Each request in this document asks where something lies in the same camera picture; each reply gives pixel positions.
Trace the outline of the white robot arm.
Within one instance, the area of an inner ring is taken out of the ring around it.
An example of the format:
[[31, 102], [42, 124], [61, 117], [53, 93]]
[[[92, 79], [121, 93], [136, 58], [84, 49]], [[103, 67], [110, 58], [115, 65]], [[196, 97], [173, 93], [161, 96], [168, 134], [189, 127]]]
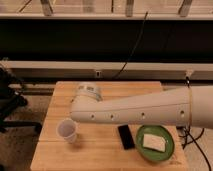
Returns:
[[77, 122], [194, 126], [213, 129], [213, 86], [190, 86], [103, 100], [95, 83], [78, 85], [71, 103]]

